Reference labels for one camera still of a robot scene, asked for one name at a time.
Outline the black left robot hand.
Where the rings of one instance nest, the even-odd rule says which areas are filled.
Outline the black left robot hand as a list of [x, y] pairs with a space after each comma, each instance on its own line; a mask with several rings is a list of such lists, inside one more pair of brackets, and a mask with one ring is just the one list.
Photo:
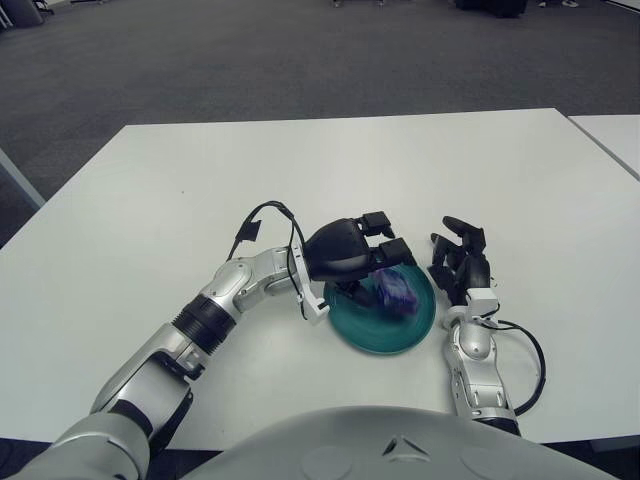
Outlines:
[[309, 277], [323, 281], [355, 303], [370, 307], [375, 297], [361, 284], [369, 274], [416, 261], [402, 238], [395, 236], [382, 211], [335, 220], [303, 246]]

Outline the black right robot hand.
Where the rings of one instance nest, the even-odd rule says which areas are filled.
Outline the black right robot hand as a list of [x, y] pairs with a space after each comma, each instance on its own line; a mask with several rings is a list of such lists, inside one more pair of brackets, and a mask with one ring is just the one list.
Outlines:
[[489, 288], [490, 264], [484, 254], [484, 229], [452, 216], [444, 216], [444, 226], [462, 241], [460, 245], [432, 233], [432, 264], [429, 274], [436, 286], [446, 293], [452, 306], [466, 305], [466, 292], [474, 288]]

